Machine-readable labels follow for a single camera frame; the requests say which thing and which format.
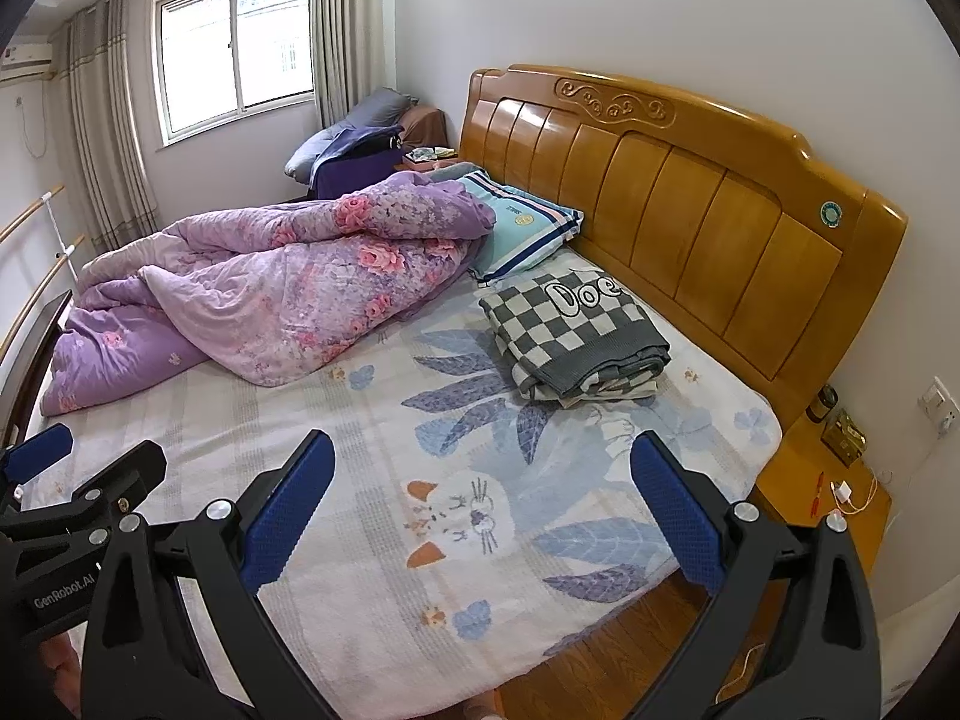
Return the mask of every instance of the window sill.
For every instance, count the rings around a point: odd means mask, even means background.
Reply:
[[[204,122],[203,124],[197,124],[192,129],[188,129],[186,132],[178,133],[172,138],[167,138],[165,136],[163,138],[163,145],[160,146],[160,148],[157,148],[157,151],[163,151],[165,148],[167,148],[167,146],[174,146],[177,143],[182,143],[183,141],[189,140],[195,135],[202,135],[205,132],[210,132],[210,130],[217,129],[218,127],[224,127],[227,124],[242,122],[244,119],[249,119],[250,117],[258,114],[269,113],[270,111],[278,111],[280,108],[289,108],[291,105],[313,103],[313,100],[313,92],[305,92],[302,95],[294,95],[294,97],[282,98],[282,100],[272,100],[270,103],[256,105],[253,108],[248,108],[243,113],[230,114],[227,117],[219,119],[210,119],[210,121]]]

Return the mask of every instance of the red pen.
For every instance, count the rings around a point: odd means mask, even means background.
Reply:
[[[824,488],[824,472],[820,472],[820,478],[817,479],[817,494],[813,499],[813,505],[810,507],[810,518],[816,517],[817,511],[820,508],[820,492]]]

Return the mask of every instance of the comforter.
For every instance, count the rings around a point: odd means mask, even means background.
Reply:
[[[185,218],[83,269],[41,411],[117,400],[207,358],[253,384],[299,379],[438,295],[495,220],[458,182],[416,172]]]

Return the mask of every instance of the folded clothes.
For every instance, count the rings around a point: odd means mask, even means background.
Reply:
[[[622,400],[656,392],[670,344],[603,271],[546,274],[481,298],[521,396]]]

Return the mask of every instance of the headboard panel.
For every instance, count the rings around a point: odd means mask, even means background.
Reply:
[[[904,213],[812,157],[802,135],[623,76],[477,71],[460,154],[584,211],[574,247],[784,425],[847,351],[906,230]]]

